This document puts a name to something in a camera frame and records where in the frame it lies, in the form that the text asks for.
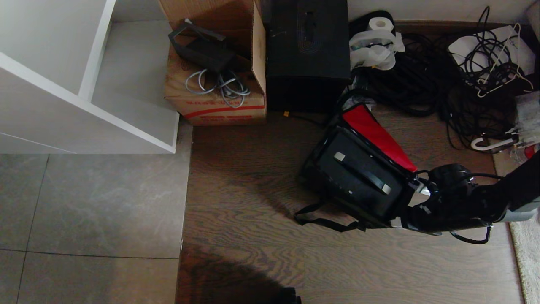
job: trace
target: red fabric panel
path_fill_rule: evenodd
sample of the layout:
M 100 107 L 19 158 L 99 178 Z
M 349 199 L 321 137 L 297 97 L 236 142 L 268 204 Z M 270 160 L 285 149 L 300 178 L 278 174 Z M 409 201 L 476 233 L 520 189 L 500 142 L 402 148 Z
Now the red fabric panel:
M 403 152 L 392 136 L 373 119 L 366 107 L 359 105 L 343 113 L 343 119 L 393 161 L 411 172 L 416 172 L 417 168 L 407 157 L 407 154 Z

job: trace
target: black box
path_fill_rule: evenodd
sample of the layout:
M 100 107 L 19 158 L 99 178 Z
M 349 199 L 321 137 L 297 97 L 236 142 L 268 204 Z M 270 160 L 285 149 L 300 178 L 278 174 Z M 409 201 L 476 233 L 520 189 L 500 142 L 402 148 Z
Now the black box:
M 266 81 L 270 110 L 330 112 L 350 83 L 347 0 L 274 0 Z

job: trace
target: bag handle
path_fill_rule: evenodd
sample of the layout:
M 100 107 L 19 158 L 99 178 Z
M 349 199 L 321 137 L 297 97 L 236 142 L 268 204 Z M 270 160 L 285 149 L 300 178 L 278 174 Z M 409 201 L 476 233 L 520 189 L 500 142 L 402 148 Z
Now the bag handle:
M 344 166 L 345 169 L 351 172 L 354 176 L 356 176 L 356 178 L 369 182 L 372 187 L 374 187 L 384 195 L 390 194 L 390 191 L 392 190 L 391 187 L 385 182 L 381 181 L 381 179 L 375 176 L 373 173 L 367 170 L 360 169 L 360 164 L 356 162 L 354 158 L 346 157 L 345 154 L 337 152 L 334 155 L 334 159 L 337 160 L 339 164 Z
M 450 234 L 453 237 L 455 237 L 456 239 L 458 239 L 460 241 L 463 241 L 465 243 L 476 244 L 476 245 L 484 245 L 484 244 L 486 244 L 489 241 L 490 233 L 491 233 L 491 226 L 487 226 L 486 227 L 486 232 L 485 232 L 485 239 L 483 239 L 483 240 L 472 240 L 472 239 L 468 239 L 468 238 L 466 238 L 464 236 L 459 235 L 455 231 L 450 231 Z
M 318 203 L 311 204 L 309 206 L 302 208 L 300 211 L 294 214 L 295 221 L 302 226 L 305 224 L 312 223 L 312 224 L 317 224 L 326 228 L 330 228 L 337 232 L 345 232 L 345 231 L 350 231 L 354 229 L 360 229 L 360 230 L 366 231 L 366 229 L 360 225 L 360 222 L 352 222 L 349 225 L 345 226 L 345 225 L 342 225 L 342 224 L 339 224 L 339 223 L 336 223 L 334 221 L 327 220 L 327 219 L 319 218 L 315 220 L 304 220 L 304 219 L 298 218 L 298 215 L 317 211 L 319 210 L 319 208 L 321 208 L 325 204 L 326 202 L 324 202 L 323 199 L 321 199 Z

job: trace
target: white shelf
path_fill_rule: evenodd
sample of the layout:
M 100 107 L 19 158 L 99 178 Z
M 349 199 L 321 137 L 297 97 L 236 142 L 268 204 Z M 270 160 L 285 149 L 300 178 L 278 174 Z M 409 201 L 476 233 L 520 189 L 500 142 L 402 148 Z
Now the white shelf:
M 0 2 L 0 52 L 79 94 L 90 81 L 89 60 L 97 66 L 115 0 Z
M 171 29 L 111 24 L 115 3 L 0 0 L 0 153 L 175 152 Z
M 167 21 L 113 23 L 92 104 L 174 146 L 179 114 L 164 100 Z

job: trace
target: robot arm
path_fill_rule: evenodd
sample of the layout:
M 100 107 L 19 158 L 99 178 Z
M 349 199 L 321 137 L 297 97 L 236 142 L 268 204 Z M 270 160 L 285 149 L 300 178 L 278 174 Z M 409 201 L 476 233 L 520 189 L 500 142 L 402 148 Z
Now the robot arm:
M 474 176 L 500 180 L 478 186 Z M 462 165 L 450 164 L 430 171 L 428 183 L 431 197 L 408 207 L 399 218 L 401 226 L 433 235 L 448 231 L 462 241 L 486 243 L 492 223 L 525 221 L 540 207 L 540 153 L 506 177 L 471 174 Z M 477 227 L 487 227 L 485 240 L 465 239 L 455 232 Z

